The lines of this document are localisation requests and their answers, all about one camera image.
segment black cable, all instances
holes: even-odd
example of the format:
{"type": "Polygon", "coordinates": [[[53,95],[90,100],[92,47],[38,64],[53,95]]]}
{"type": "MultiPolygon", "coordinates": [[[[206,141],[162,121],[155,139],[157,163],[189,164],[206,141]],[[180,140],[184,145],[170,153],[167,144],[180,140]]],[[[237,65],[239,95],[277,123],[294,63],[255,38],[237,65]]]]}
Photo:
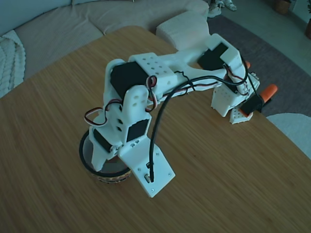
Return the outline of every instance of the black cable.
{"type": "Polygon", "coordinates": [[[162,106],[156,116],[156,120],[155,120],[155,124],[154,124],[154,128],[152,130],[152,134],[151,134],[151,138],[150,138],[150,147],[149,147],[149,164],[150,164],[150,181],[151,182],[154,182],[154,161],[153,161],[153,153],[154,153],[154,148],[155,148],[155,140],[156,140],[156,133],[157,133],[157,130],[159,128],[159,125],[160,125],[160,121],[161,121],[161,117],[163,115],[163,112],[164,112],[164,109],[166,107],[166,105],[168,104],[168,102],[170,101],[170,99],[172,98],[172,96],[175,94],[175,92],[177,92],[178,90],[182,89],[184,86],[190,84],[190,82],[197,82],[197,81],[201,81],[201,80],[206,80],[206,79],[215,79],[219,82],[222,82],[222,83],[225,83],[227,85],[232,85],[232,86],[238,86],[238,85],[241,85],[243,84],[244,82],[246,82],[247,80],[247,77],[248,77],[248,68],[247,68],[247,65],[246,65],[246,62],[245,60],[241,57],[242,59],[242,62],[243,62],[243,65],[244,65],[244,68],[245,68],[245,77],[243,78],[242,81],[240,82],[237,82],[237,83],[234,83],[234,82],[229,82],[229,81],[226,81],[226,80],[223,80],[219,77],[216,77],[216,76],[201,76],[201,77],[198,77],[198,78],[194,78],[194,79],[191,79],[189,81],[186,81],[178,86],[176,86],[168,95],[167,97],[165,98],[165,100],[163,101],[162,103],[162,106]]]}
{"type": "Polygon", "coordinates": [[[189,78],[187,75],[185,75],[185,73],[184,73],[183,71],[175,71],[174,73],[180,73],[180,74],[182,74],[182,75],[188,80],[188,83],[189,83],[189,85],[193,88],[193,91],[195,91],[193,82],[190,80],[190,78],[189,78]]]}

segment toy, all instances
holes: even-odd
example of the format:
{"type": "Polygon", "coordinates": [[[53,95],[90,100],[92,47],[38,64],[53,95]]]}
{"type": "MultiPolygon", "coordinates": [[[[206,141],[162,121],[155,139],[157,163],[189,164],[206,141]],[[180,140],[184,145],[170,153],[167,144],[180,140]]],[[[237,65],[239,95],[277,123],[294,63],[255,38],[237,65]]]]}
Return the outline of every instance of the toy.
{"type": "Polygon", "coordinates": [[[128,62],[113,60],[106,67],[103,107],[85,115],[93,144],[92,166],[100,171],[106,161],[118,156],[146,193],[154,197],[175,176],[155,144],[168,101],[191,91],[214,88],[211,107],[223,117],[235,109],[230,115],[234,124],[251,119],[255,108],[251,107],[247,115],[238,110],[258,86],[258,78],[248,73],[239,51],[217,34],[175,54],[145,53],[131,56],[128,62]],[[193,63],[203,69],[190,67],[193,63]],[[150,112],[161,102],[149,139],[150,112]],[[100,113],[90,120],[88,116],[94,112],[100,113]]]}

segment robotic arm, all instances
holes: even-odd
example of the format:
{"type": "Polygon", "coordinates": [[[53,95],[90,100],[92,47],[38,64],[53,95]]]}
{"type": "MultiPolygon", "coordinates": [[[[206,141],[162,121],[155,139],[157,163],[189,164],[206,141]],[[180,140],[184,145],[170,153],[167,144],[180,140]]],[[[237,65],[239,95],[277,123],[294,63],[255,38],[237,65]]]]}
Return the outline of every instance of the robotic arm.
{"type": "MultiPolygon", "coordinates": [[[[106,67],[103,110],[94,121],[86,118],[94,146],[92,165],[99,171],[107,160],[118,156],[154,197],[175,173],[157,145],[149,151],[149,112],[168,97],[214,88],[211,106],[224,117],[229,110],[238,110],[258,86],[259,80],[248,74],[239,51],[217,34],[175,54],[145,53],[131,56],[128,62],[113,60],[106,67]],[[203,69],[190,66],[195,63],[203,69]]],[[[244,116],[232,111],[230,122],[251,117],[252,113],[244,116]]]]}

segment beige sofa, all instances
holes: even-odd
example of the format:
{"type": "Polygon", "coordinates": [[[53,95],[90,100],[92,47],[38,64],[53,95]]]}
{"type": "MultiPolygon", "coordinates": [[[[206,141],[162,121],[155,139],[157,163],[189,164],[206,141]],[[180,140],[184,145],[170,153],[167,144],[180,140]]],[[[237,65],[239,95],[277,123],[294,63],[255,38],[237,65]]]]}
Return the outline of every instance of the beige sofa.
{"type": "Polygon", "coordinates": [[[206,17],[208,14],[208,4],[203,0],[104,0],[79,4],[85,1],[89,0],[1,1],[0,36],[15,28],[26,50],[25,79],[121,27],[138,25],[154,32],[157,25],[184,11],[206,17]],[[25,4],[30,4],[30,13],[25,4]]]}

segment rug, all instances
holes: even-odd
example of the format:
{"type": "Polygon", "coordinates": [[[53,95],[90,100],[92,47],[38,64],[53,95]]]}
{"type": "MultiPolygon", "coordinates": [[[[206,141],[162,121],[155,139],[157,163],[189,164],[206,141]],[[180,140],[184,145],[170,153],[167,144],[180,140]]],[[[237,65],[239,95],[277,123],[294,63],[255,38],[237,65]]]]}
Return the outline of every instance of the rug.
{"type": "Polygon", "coordinates": [[[262,113],[311,158],[310,127],[301,127],[311,122],[311,77],[280,51],[230,19],[219,16],[207,22],[211,34],[222,36],[252,64],[250,72],[260,78],[259,92],[271,83],[278,86],[279,91],[262,113]]]}

